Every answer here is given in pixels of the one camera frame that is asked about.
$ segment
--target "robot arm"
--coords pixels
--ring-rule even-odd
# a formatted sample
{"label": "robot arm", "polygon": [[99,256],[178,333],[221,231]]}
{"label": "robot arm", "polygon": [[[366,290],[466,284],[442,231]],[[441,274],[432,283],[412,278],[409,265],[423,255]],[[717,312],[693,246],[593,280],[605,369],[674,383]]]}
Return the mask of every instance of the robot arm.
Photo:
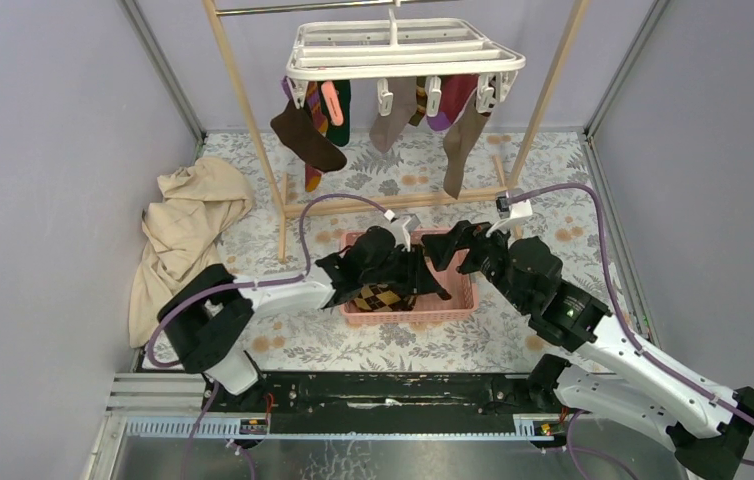
{"label": "robot arm", "polygon": [[[538,400],[589,410],[639,431],[673,450],[681,464],[702,478],[732,478],[753,426],[717,403],[723,400],[754,418],[754,390],[719,385],[649,343],[637,350],[629,340],[632,332],[624,331],[606,305],[562,279],[562,261],[538,237],[507,246],[508,234],[486,235],[489,228],[488,223],[460,222],[446,234],[425,235],[422,243],[437,270],[446,268],[456,251],[467,249],[461,273],[481,272],[519,313],[530,316],[529,326],[541,338],[624,380],[603,380],[546,356],[531,375]],[[673,378],[647,355],[713,397]]]}
{"label": "robot arm", "polygon": [[[459,250],[468,250],[459,273],[480,272],[552,345],[593,360],[619,374],[609,380],[546,355],[529,378],[531,396],[550,407],[586,409],[653,438],[708,480],[730,479],[747,448],[753,427],[716,405],[723,400],[754,417],[754,390],[733,391],[675,361],[653,345],[636,350],[609,308],[588,292],[562,280],[562,261],[538,237],[509,244],[509,228],[531,214],[527,202],[501,199],[502,220],[459,222],[450,232],[424,235],[410,245],[414,218],[390,228],[372,227],[355,244],[315,261],[303,274],[262,278],[230,275],[221,265],[193,280],[160,312],[183,368],[205,373],[233,395],[259,380],[259,371],[236,340],[254,316],[329,308],[352,300],[365,285],[388,284],[402,294],[448,295],[425,263],[444,270]],[[211,290],[216,293],[208,295]],[[208,301],[192,301],[207,298]],[[165,317],[172,310],[171,321]],[[645,354],[653,355],[713,393],[706,399],[672,378]]]}

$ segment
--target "sock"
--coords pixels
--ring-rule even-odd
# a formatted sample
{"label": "sock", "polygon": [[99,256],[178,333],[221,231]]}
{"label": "sock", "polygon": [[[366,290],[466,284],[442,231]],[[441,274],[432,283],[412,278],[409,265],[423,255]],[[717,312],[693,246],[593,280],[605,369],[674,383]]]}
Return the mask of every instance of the sock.
{"label": "sock", "polygon": [[445,193],[454,198],[458,198],[459,192],[462,190],[462,179],[465,176],[465,162],[468,160],[468,154],[471,153],[471,149],[474,148],[480,134],[483,133],[486,122],[489,121],[489,114],[478,113],[475,103],[475,97],[468,99],[465,112],[454,123],[442,142],[445,153],[448,155],[448,168],[445,171],[445,181],[442,188],[445,189]]}
{"label": "sock", "polygon": [[377,114],[371,126],[371,143],[382,153],[392,149],[409,119],[415,114],[415,78],[390,78],[389,91],[394,94],[392,112],[385,117]]}
{"label": "sock", "polygon": [[427,115],[427,77],[417,77],[415,79],[415,101],[418,105],[416,112],[410,117],[409,124],[417,127],[421,120]]}
{"label": "sock", "polygon": [[[339,95],[339,105],[342,107],[342,113],[345,116],[345,121],[339,126],[329,123],[327,126],[327,138],[333,142],[333,145],[344,147],[350,142],[350,80],[334,80],[333,86],[336,87],[336,91]],[[324,102],[324,97],[321,97],[321,112],[325,117],[330,117],[330,112],[327,110],[327,104]]]}
{"label": "sock", "polygon": [[[289,82],[286,81],[286,77],[282,80],[283,92],[292,99],[292,92],[289,90]],[[321,111],[321,94],[318,91],[318,82],[309,82],[306,84],[306,104],[309,106],[309,116],[312,117],[312,125],[321,135],[327,133],[327,126],[330,121],[324,116],[324,112]]]}
{"label": "sock", "polygon": [[427,124],[433,131],[447,130],[456,122],[468,97],[477,89],[477,75],[453,75],[442,85],[442,100],[439,114],[427,117]]}
{"label": "sock", "polygon": [[[283,92],[292,99],[292,91],[289,89],[289,82],[286,81],[286,77],[283,77],[281,82],[283,85]],[[318,93],[318,83],[309,82],[306,86],[306,104],[309,106],[307,114],[312,118],[312,126],[318,130],[318,133],[325,135],[327,133],[327,126],[330,121],[321,112],[321,94]],[[321,183],[321,171],[310,167],[306,163],[303,164],[303,188],[307,192],[315,191],[318,185]]]}
{"label": "sock", "polygon": [[292,100],[283,113],[271,120],[271,128],[283,145],[317,170],[335,172],[348,163],[345,154],[315,130],[306,111],[295,107]]}

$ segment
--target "white clip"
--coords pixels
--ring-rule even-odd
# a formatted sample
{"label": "white clip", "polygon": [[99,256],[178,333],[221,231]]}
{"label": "white clip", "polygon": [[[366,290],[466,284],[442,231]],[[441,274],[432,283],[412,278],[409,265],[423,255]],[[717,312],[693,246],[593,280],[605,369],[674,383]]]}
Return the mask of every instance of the white clip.
{"label": "white clip", "polygon": [[481,74],[477,77],[477,112],[489,113],[495,107],[495,89],[489,85],[492,74]]}
{"label": "white clip", "polygon": [[377,80],[377,112],[385,117],[392,113],[392,103],[395,94],[389,91],[389,81],[385,78]]}
{"label": "white clip", "polygon": [[503,218],[489,227],[489,230],[486,231],[486,238],[491,237],[497,230],[505,233],[509,232],[512,227],[524,222],[525,219],[532,216],[533,207],[530,205],[530,200],[513,203],[509,206],[509,212],[502,215]]}
{"label": "white clip", "polygon": [[410,251],[412,238],[410,234],[421,225],[418,215],[414,213],[401,215],[389,224],[388,230],[395,237],[395,245],[403,245],[405,251]]}
{"label": "white clip", "polygon": [[295,106],[303,108],[306,104],[306,87],[309,86],[309,82],[305,80],[293,80],[291,77],[286,77],[286,81],[289,83],[289,91],[292,93],[292,100],[295,102]]}
{"label": "white clip", "polygon": [[442,103],[442,79],[427,77],[427,116],[435,117],[439,114],[439,104]]}
{"label": "white clip", "polygon": [[498,91],[498,102],[503,103],[507,99],[518,72],[501,72],[495,76],[495,87]]}

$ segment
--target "wooden frame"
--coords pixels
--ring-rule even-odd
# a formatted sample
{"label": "wooden frame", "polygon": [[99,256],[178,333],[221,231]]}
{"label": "wooden frame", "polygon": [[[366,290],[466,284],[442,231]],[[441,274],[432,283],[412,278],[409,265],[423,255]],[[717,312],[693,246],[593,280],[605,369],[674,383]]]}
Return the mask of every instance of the wooden frame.
{"label": "wooden frame", "polygon": [[[290,204],[286,201],[286,192],[288,189],[288,175],[283,173],[282,187],[277,184],[276,177],[274,176],[274,170],[271,167],[271,162],[268,159],[268,152],[265,150],[265,144],[262,142],[260,136],[259,127],[256,125],[256,118],[253,116],[253,109],[250,106],[247,92],[242,82],[241,74],[239,73],[239,67],[236,64],[235,56],[233,55],[230,41],[227,37],[227,33],[224,30],[224,25],[221,22],[222,16],[231,16],[232,12],[218,10],[215,5],[215,0],[201,0],[203,2],[206,15],[209,19],[210,27],[212,28],[212,34],[215,37],[215,42],[218,44],[218,49],[221,52],[221,58],[224,61],[224,66],[227,69],[227,73],[230,76],[230,83],[233,86],[233,91],[236,94],[236,99],[239,102],[239,106],[242,109],[242,113],[247,123],[248,131],[250,132],[251,140],[256,148],[256,154],[259,157],[259,161],[262,164],[262,170],[265,173],[265,178],[268,180],[268,184],[271,189],[271,197],[274,201],[274,206],[277,209],[277,213],[280,217],[280,231],[279,231],[279,246],[277,250],[277,258],[281,263],[286,261],[286,221],[288,219],[298,218],[303,211],[306,204],[297,203]],[[542,91],[539,94],[539,98],[536,102],[536,107],[533,109],[533,115],[530,118],[530,125],[524,135],[524,140],[521,142],[521,150],[518,157],[513,163],[512,170],[509,177],[504,173],[504,166],[500,156],[494,156],[492,161],[494,162],[500,185],[494,187],[475,188],[462,190],[459,194],[459,198],[452,198],[445,192],[433,192],[433,193],[408,193],[402,195],[394,195],[389,197],[372,197],[371,200],[380,203],[381,205],[391,209],[404,209],[412,207],[427,207],[434,205],[452,205],[456,203],[471,203],[471,202],[485,202],[494,200],[499,193],[503,192],[506,188],[514,188],[518,183],[518,176],[521,173],[521,169],[527,161],[527,156],[530,153],[530,149],[533,145],[533,140],[539,131],[539,125],[542,122],[542,118],[545,115],[545,110],[548,107],[548,103],[554,92],[557,82],[559,81],[562,67],[566,57],[571,49],[571,45],[574,42],[577,31],[580,28],[580,23],[583,20],[583,16],[586,13],[586,7],[589,4],[589,0],[574,0],[574,4],[571,9],[568,21],[566,22],[565,29],[562,37],[560,38],[559,46],[554,54],[554,59],[551,62],[551,66],[548,70],[548,76],[545,79],[545,83],[542,86]],[[361,202],[349,199],[330,200],[316,204],[312,207],[308,215],[335,215],[342,213],[354,213],[370,210],[371,207]]]}

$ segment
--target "beige fabric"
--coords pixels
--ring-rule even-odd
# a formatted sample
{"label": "beige fabric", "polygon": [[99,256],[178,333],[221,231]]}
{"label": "beige fabric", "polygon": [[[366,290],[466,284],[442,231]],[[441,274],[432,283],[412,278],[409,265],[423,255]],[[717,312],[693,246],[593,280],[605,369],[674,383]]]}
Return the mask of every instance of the beige fabric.
{"label": "beige fabric", "polygon": [[162,203],[142,220],[148,242],[130,296],[130,346],[147,343],[156,315],[204,268],[221,263],[214,241],[253,207],[253,189],[235,167],[203,157],[158,178]]}

